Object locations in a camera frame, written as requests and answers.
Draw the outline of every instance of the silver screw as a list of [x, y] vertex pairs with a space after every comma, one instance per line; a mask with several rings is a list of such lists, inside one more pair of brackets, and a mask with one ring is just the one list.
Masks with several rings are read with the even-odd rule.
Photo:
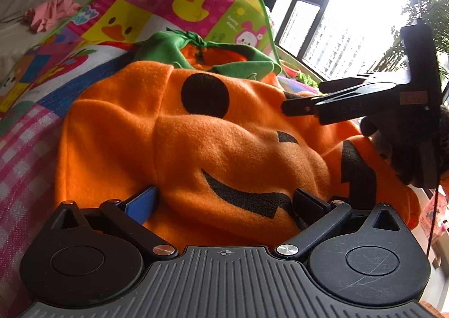
[[175, 253], [175, 248], [168, 244], [160, 244], [153, 248], [153, 253], [158, 256], [169, 256]]
[[276, 248], [276, 251], [280, 255], [291, 256], [296, 255], [299, 250], [296, 246], [293, 246], [292, 244], [281, 244]]

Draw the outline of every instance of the checkered fabric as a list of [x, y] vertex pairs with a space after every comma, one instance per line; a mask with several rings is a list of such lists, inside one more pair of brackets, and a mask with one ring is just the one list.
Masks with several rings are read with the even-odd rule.
[[62, 119], [34, 104], [0, 141], [0, 317], [30, 303], [20, 260], [53, 209]]

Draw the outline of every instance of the tree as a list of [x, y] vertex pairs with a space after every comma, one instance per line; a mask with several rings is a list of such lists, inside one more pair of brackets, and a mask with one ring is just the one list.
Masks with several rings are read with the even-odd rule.
[[[422, 18], [432, 28], [436, 50], [449, 53], [449, 0], [409, 0], [402, 8], [402, 13], [407, 15], [407, 25]], [[399, 30], [392, 27], [391, 34], [392, 46], [371, 66], [370, 71], [395, 71], [404, 66], [404, 45]], [[447, 75], [442, 66], [440, 71]]]

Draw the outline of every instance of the black circle eye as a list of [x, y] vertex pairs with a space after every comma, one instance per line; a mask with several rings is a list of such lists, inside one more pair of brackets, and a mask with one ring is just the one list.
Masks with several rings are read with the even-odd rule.
[[223, 118], [229, 108], [228, 88], [209, 74], [192, 74], [184, 81], [181, 101], [190, 114]]

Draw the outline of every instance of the pink bunny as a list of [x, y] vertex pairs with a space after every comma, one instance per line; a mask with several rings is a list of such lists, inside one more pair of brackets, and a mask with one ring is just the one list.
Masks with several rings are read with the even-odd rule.
[[251, 47], [257, 47], [259, 41], [262, 39], [264, 34], [267, 32], [266, 26], [261, 26], [256, 32], [252, 28], [252, 23], [250, 21], [245, 21], [242, 23], [243, 30], [235, 39], [237, 44], [246, 44]]

